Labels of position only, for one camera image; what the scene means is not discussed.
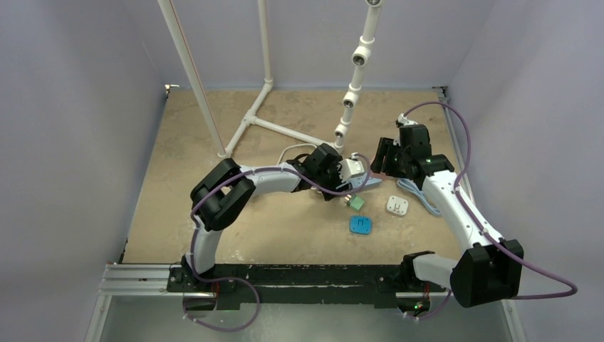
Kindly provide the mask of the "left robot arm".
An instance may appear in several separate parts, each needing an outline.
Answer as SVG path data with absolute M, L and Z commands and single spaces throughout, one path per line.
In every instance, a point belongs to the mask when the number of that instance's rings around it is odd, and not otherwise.
M 344 158 L 322 144 L 277 165 L 248 167 L 233 159 L 222 160 L 191 191 L 191 218 L 195 225 L 184 262 L 185 283 L 194 291 L 212 284 L 212 269 L 223 230 L 233 224 L 253 197 L 274 192 L 295 193 L 314 187 L 324 200 L 348 192 L 348 180 L 364 174 L 361 161 Z

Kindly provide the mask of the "aluminium front rail frame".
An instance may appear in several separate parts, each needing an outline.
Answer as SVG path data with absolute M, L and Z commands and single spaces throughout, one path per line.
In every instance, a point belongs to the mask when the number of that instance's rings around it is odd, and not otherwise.
M 87 341 L 525 341 L 509 301 L 461 307 L 395 265 L 107 265 Z

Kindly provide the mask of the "white PVC pipe frame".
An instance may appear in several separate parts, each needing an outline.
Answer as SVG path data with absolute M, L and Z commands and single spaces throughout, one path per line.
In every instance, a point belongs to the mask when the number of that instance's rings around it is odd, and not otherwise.
M 368 6 L 368 12 L 365 18 L 363 32 L 358 40 L 358 46 L 350 58 L 354 65 L 353 76 L 342 99 L 343 114 L 334 130 L 335 140 L 330 143 L 330 145 L 338 152 L 344 151 L 345 148 L 346 135 L 348 134 L 352 123 L 353 113 L 358 106 L 365 71 L 373 54 L 375 32 L 383 8 L 382 1 L 366 1 L 365 3 Z M 239 126 L 227 144 L 224 144 L 220 137 L 217 124 L 212 115 L 212 109 L 204 91 L 202 79 L 194 62 L 193 53 L 189 47 L 189 44 L 187 43 L 184 28 L 179 20 L 176 6 L 173 1 L 159 1 L 158 4 L 164 21 L 167 24 L 171 39 L 175 44 L 175 48 L 177 49 L 179 59 L 184 67 L 187 79 L 193 90 L 195 99 L 197 100 L 199 109 L 201 110 L 202 117 L 209 130 L 210 138 L 212 139 L 212 142 L 217 150 L 218 157 L 224 158 L 232 156 L 238 142 L 246 132 L 247 128 L 251 125 L 267 129 L 271 132 L 278 133 L 289 138 L 300 140 L 303 143 L 320 145 L 325 142 L 325 140 L 320 138 L 315 138 L 311 135 L 307 135 L 305 133 L 261 119 L 257 115 L 259 108 L 274 87 L 269 50 L 268 12 L 265 1 L 257 2 L 264 67 L 264 84 L 262 85 L 260 93 L 257 95 L 251 107 L 245 112 L 239 123 Z

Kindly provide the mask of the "green plug adapter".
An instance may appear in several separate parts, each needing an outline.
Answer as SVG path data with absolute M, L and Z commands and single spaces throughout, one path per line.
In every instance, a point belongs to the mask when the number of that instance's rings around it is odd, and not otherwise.
M 365 200 L 358 195 L 346 195 L 343 198 L 345 206 L 354 212 L 359 212 L 365 205 Z

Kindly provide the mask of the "light blue power strip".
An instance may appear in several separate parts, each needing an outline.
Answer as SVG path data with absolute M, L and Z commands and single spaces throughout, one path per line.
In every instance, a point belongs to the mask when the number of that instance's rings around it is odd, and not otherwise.
M 364 181 L 364 177 L 356 177 L 350 180 L 350 184 L 353 186 L 353 189 L 361 187 L 360 191 L 364 192 L 376 188 L 382 183 L 382 179 L 376 177 L 369 177 L 365 185 L 363 185 Z

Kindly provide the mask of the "white flat plug adapter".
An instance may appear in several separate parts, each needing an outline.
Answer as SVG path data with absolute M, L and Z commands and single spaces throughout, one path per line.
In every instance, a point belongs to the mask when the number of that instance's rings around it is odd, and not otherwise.
M 390 196 L 387 200 L 385 209 L 390 214 L 404 217 L 407 214 L 409 202 L 402 197 Z

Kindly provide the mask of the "blue flat plug adapter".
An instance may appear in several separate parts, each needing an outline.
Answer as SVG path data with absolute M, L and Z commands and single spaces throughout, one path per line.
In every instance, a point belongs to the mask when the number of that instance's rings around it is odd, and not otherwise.
M 369 235 L 373 230 L 373 221 L 369 217 L 353 215 L 350 217 L 348 227 L 353 234 Z

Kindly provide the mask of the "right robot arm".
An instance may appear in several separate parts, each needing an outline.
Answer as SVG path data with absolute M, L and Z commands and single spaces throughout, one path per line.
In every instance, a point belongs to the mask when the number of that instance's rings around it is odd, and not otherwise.
M 524 250 L 487 221 L 459 187 L 458 174 L 443 154 L 435 155 L 424 125 L 398 125 L 396 139 L 380 138 L 371 164 L 374 173 L 411 180 L 439 210 L 463 251 L 459 260 L 431 251 L 404 256 L 400 281 L 410 290 L 426 282 L 452 291 L 464 308 L 511 299 L 519 292 Z

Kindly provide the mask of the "aluminium rail right table edge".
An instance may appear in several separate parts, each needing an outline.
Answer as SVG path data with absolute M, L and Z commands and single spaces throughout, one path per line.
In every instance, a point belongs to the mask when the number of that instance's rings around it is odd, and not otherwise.
M 439 105 L 447 119 L 450 132 L 454 129 L 452 120 L 458 119 L 463 127 L 466 140 L 466 152 L 461 152 L 461 145 L 456 137 L 452 137 L 456 150 L 460 172 L 438 172 L 429 179 L 429 196 L 441 211 L 445 222 L 457 238 L 461 250 L 491 245 L 489 223 L 474 203 L 474 194 L 469 182 L 468 171 L 472 156 L 472 139 L 469 126 L 463 115 L 449 103 L 445 87 L 436 87 L 434 91 L 439 99 Z

